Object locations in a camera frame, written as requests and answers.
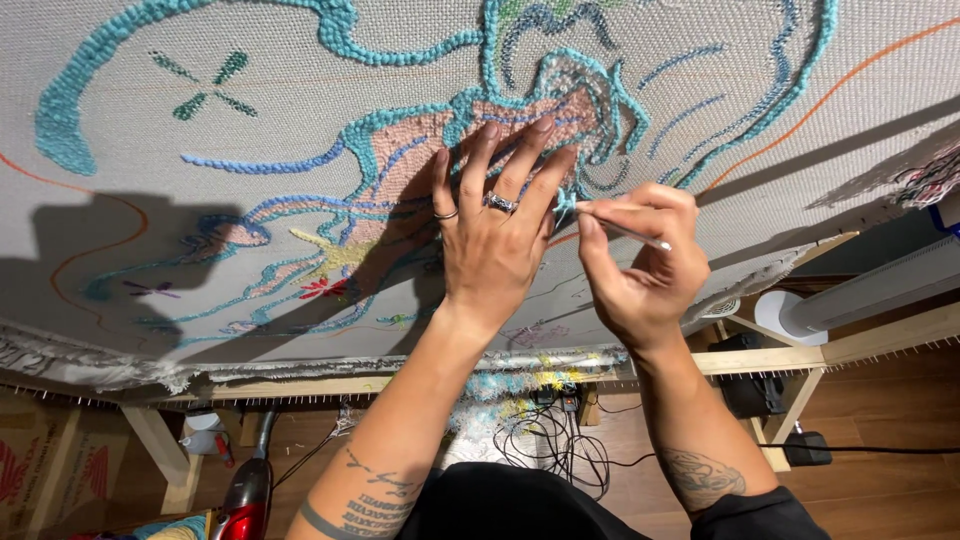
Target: wooden floor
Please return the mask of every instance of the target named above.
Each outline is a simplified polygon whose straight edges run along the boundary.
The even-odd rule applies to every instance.
[[[802,416],[804,429],[819,431],[830,445],[960,446],[960,346],[941,342],[941,347],[824,375]],[[600,403],[617,410],[638,404],[639,395],[601,393]],[[333,410],[282,413],[271,443],[275,474],[323,439],[334,417]],[[604,412],[601,418],[600,426],[585,432],[604,442],[612,460],[629,463],[651,451],[641,409]],[[275,491],[268,538],[283,536],[339,443],[328,445]],[[251,454],[235,451],[238,463]],[[960,456],[846,453],[833,459],[825,467],[795,468],[780,481],[835,540],[960,538]],[[156,515],[162,477],[138,441],[123,467],[121,479],[136,481],[118,487],[118,495],[127,498],[117,506],[122,521]],[[231,475],[218,458],[208,457],[195,508],[221,504]],[[689,522],[654,459],[630,469],[613,467],[601,504],[656,540],[689,537]]]

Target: left hand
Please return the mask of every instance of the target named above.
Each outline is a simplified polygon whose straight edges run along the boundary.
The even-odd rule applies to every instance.
[[[508,201],[519,199],[553,129],[553,117],[544,116],[526,130],[497,177],[494,193]],[[527,186],[519,207],[508,214],[483,204],[487,169],[499,142],[496,122],[477,133],[461,174],[459,213],[440,220],[446,276],[441,309],[488,341],[523,303],[537,274],[553,233],[551,202],[577,156],[572,146],[554,152]],[[449,169],[450,153],[442,149],[434,168],[433,205],[437,215],[457,210],[450,193]]]

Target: fingernail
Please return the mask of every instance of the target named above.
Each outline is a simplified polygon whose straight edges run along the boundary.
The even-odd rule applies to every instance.
[[[588,213],[580,214],[580,233],[590,234],[593,233],[593,228],[596,227],[596,224],[593,222],[593,216]]]
[[[483,127],[483,136],[486,138],[494,138],[498,133],[500,133],[500,127],[496,125],[496,122],[488,122]]]
[[[553,116],[543,116],[540,120],[534,122],[533,126],[530,126],[535,132],[546,132],[553,127]]]

